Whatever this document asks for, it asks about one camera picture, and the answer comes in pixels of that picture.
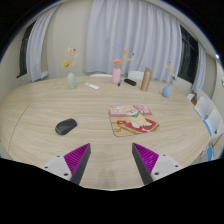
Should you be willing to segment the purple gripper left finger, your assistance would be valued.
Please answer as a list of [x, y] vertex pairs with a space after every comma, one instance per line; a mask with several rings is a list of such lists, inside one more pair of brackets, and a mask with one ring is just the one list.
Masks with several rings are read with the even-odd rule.
[[66, 155], [54, 156], [43, 166], [43, 169], [79, 185], [90, 154], [91, 147], [90, 144], [87, 143]]

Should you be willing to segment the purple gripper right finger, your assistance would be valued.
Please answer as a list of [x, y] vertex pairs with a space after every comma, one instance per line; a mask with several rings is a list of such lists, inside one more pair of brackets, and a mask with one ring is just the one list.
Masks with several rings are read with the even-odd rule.
[[132, 144], [132, 154], [145, 185], [182, 169], [168, 154], [157, 154], [137, 143]]

